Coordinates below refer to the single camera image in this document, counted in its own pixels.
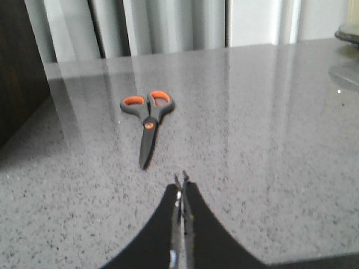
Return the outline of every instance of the white curtain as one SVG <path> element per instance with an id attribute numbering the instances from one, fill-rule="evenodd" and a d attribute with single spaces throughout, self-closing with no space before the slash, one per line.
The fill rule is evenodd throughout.
<path id="1" fill-rule="evenodd" d="M 333 37 L 348 0 L 25 0 L 43 62 Z"/>

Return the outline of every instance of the scissors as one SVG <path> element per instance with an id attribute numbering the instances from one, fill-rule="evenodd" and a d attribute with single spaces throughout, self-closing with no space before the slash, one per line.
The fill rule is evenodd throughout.
<path id="1" fill-rule="evenodd" d="M 141 169 L 146 169 L 153 153 L 158 125 L 161 124 L 163 116 L 174 109 L 173 99 L 165 91 L 152 91 L 147 95 L 147 99 L 141 95 L 126 97 L 120 107 L 123 112 L 136 115 L 142 121 L 144 131 L 139 163 Z"/>

